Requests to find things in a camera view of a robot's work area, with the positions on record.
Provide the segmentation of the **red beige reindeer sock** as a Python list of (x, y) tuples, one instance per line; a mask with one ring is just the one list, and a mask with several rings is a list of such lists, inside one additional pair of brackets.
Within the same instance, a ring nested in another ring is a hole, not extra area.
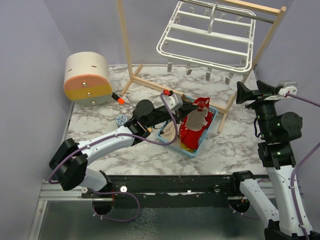
[(193, 110), (188, 114), (185, 127), (188, 130), (198, 132), (202, 129), (205, 122), (205, 117), (209, 112), (209, 97), (199, 97), (194, 102), (193, 105), (197, 107), (196, 110)]

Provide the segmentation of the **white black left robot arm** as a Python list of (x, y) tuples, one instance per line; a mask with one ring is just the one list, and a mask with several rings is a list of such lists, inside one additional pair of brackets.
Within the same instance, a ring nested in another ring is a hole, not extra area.
[(59, 184), (65, 191), (84, 187), (93, 190), (101, 198), (106, 197), (111, 190), (111, 180), (104, 171), (89, 169), (91, 163), (119, 149), (132, 147), (143, 141), (150, 142), (149, 127), (166, 121), (177, 124), (197, 108), (195, 103), (186, 101), (165, 102), (155, 108), (150, 100), (140, 100), (132, 117), (113, 132), (79, 142), (72, 138), (64, 140), (49, 162), (52, 172), (48, 182)]

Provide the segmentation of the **red santa sock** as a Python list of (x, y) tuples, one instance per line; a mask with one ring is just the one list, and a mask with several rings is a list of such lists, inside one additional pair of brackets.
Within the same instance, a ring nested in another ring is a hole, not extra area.
[(199, 148), (201, 142), (200, 138), (204, 135), (204, 132), (210, 127), (213, 121), (214, 113), (211, 111), (208, 112), (207, 116), (205, 117), (203, 127), (200, 131), (192, 131), (185, 127), (187, 117), (183, 120), (183, 123), (180, 126), (180, 145), (185, 145), (188, 148), (196, 151)]

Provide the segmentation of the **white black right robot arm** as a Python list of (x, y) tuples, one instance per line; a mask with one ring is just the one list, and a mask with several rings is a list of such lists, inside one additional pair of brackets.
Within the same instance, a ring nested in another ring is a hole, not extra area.
[(237, 82), (236, 104), (250, 103), (245, 107), (255, 111), (255, 129), (262, 141), (258, 144), (258, 156), (272, 184), (276, 204), (261, 190), (259, 182), (250, 171), (232, 174), (229, 189), (247, 198), (264, 226), (266, 240), (318, 240), (320, 234), (313, 230), (301, 198), (297, 171), (320, 147), (318, 144), (297, 163), (291, 141), (302, 136), (303, 119), (295, 112), (277, 114), (275, 103), (297, 96), (297, 83), (284, 82), (271, 86), (256, 82), (257, 89), (250, 90)]

